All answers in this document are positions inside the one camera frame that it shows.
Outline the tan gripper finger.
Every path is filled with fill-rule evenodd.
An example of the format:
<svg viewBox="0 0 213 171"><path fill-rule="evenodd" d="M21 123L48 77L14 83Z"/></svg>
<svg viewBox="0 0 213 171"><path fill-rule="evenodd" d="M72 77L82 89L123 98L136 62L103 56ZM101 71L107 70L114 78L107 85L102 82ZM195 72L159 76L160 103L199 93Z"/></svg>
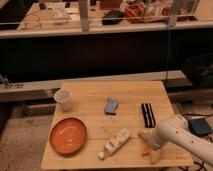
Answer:
<svg viewBox="0 0 213 171"><path fill-rule="evenodd" d="M144 139L147 143L149 142L149 138L148 138L146 132L140 131L140 132L138 133L138 136L140 136L142 139Z"/></svg>
<svg viewBox="0 0 213 171"><path fill-rule="evenodd" d="M151 150L149 155L149 161L151 164L159 162L161 156L161 150Z"/></svg>

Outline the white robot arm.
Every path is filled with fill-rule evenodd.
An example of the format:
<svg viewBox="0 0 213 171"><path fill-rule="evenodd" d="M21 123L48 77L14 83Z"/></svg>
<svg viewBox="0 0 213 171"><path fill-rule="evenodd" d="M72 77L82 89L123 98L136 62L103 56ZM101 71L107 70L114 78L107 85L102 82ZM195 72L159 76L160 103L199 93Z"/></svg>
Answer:
<svg viewBox="0 0 213 171"><path fill-rule="evenodd" d="M213 143L190 133L187 120L181 115L161 120L153 129L141 131L139 136L154 151L162 149L168 142L171 142L213 167Z"/></svg>

